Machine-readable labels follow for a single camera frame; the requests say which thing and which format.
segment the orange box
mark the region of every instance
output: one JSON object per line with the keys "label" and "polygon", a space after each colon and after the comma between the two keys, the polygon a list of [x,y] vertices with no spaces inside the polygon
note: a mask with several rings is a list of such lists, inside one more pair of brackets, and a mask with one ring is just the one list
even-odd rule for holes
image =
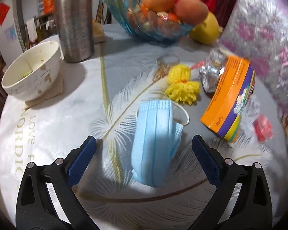
{"label": "orange box", "polygon": [[43,0],[44,3],[44,13],[50,13],[54,11],[54,0]]}
{"label": "orange box", "polygon": [[234,142],[241,113],[254,90],[255,72],[246,59],[229,56],[217,90],[200,119],[209,129]]}

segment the floral fabric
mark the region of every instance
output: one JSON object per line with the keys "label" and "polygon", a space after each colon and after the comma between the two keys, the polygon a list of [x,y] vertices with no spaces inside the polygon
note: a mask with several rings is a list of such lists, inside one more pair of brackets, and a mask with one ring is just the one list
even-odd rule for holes
{"label": "floral fabric", "polygon": [[237,0],[220,43],[251,60],[288,113],[288,0]]}

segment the small red packet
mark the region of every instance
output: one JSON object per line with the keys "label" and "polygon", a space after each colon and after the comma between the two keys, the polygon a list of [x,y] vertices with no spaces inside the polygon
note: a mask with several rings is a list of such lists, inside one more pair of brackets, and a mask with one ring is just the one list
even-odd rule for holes
{"label": "small red packet", "polygon": [[265,115],[259,115],[259,117],[253,122],[253,125],[258,137],[258,142],[264,142],[273,137],[272,125]]}

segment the stainless steel thermos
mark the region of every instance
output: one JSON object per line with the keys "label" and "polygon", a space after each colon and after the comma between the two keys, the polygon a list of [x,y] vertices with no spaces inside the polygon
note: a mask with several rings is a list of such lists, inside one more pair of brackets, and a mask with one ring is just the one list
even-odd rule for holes
{"label": "stainless steel thermos", "polygon": [[93,55],[92,0],[55,0],[55,23],[66,62]]}

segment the mask ear loop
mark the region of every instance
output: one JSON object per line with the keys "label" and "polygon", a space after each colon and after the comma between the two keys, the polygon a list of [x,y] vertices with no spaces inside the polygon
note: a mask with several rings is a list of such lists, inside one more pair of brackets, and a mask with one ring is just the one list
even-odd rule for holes
{"label": "mask ear loop", "polygon": [[185,108],[183,108],[180,104],[173,102],[175,106],[177,106],[178,108],[182,109],[182,111],[185,113],[186,117],[187,117],[187,122],[185,124],[182,123],[183,126],[186,126],[189,124],[190,122],[190,117],[189,114],[187,113],[187,111],[185,110]]}

